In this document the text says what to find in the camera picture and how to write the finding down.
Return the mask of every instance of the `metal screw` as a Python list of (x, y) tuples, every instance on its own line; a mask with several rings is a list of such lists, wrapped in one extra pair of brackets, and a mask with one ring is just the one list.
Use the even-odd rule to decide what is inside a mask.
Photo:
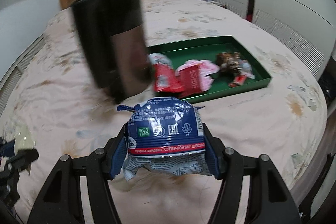
[(235, 152), (231, 147), (225, 148), (224, 151), (228, 155), (232, 155)]
[(105, 152), (105, 149), (103, 149), (103, 148), (97, 148), (95, 150), (95, 152), (96, 152), (97, 155), (101, 155), (101, 154), (103, 154)]
[(61, 161), (67, 161), (69, 159), (69, 155), (63, 155), (59, 158)]
[(267, 156), (266, 154), (262, 154), (260, 156), (260, 158), (263, 160), (263, 161), (268, 161), (269, 160), (269, 156)]

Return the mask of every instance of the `bed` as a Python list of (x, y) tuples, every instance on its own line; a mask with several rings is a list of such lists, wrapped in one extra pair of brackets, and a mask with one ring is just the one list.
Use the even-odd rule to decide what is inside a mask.
[[(11, 121), (27, 124), (40, 153), (31, 174), (22, 173), (18, 184), (16, 210), (24, 219), (60, 156), (81, 157), (103, 147), (130, 118), (116, 112), (116, 105), (95, 87), (68, 8), (73, 1), (60, 0), (64, 10), (48, 22), (46, 45), (25, 70), (0, 118), (7, 140), (12, 138)], [(199, 0), (141, 2), (147, 45), (232, 35), (269, 71), (273, 79), (267, 88), (197, 105), (205, 106), (200, 114), (214, 136), (242, 155), (268, 154), (293, 188), (327, 120), (323, 93), (307, 67), (276, 38), (222, 7)], [(135, 105), (153, 95), (149, 87), (123, 104)], [(129, 182), (120, 174), (109, 183), (123, 223), (206, 223), (220, 188), (213, 177), (146, 170)], [(246, 178), (236, 223), (244, 222), (247, 192)], [(82, 200), (86, 223), (93, 223), (85, 186)]]

